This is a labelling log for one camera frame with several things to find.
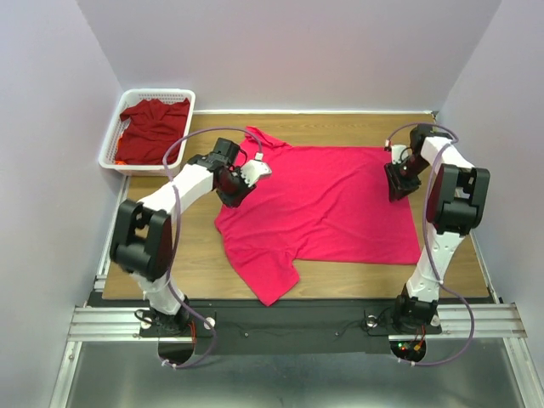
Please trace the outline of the pink t-shirt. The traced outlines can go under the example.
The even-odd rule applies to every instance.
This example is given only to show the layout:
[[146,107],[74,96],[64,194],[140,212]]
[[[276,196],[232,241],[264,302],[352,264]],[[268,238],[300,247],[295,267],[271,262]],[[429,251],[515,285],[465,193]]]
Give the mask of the pink t-shirt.
[[408,200],[391,202],[378,147],[292,146],[250,127],[241,148],[272,170],[215,226],[235,272],[259,301],[275,303],[300,280],[297,259],[416,264],[421,249]]

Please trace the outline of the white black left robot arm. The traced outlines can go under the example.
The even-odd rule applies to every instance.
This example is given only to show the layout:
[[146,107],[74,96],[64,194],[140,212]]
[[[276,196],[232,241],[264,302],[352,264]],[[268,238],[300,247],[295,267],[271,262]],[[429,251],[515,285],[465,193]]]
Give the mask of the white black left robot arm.
[[210,192],[226,207],[238,207],[257,182],[271,174],[262,152],[237,166],[239,153],[238,144],[220,138],[211,152],[191,157],[177,176],[151,195],[119,205],[110,260],[137,282],[149,302],[149,311],[136,314],[144,326],[172,335],[192,327],[189,299],[172,279],[181,215]]

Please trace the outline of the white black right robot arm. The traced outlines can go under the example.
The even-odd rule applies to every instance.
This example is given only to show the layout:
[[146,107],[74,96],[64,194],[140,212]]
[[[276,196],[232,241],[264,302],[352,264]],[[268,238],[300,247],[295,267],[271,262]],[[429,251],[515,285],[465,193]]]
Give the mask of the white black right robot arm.
[[490,185],[490,171],[462,156],[456,149],[459,138],[450,129],[426,122],[406,127],[409,144],[393,144],[391,138],[384,144],[391,155],[384,166],[389,200],[416,192],[421,173],[428,169],[431,174],[422,210],[424,247],[391,311],[392,324],[402,332],[439,324],[445,273],[456,249],[480,225]]

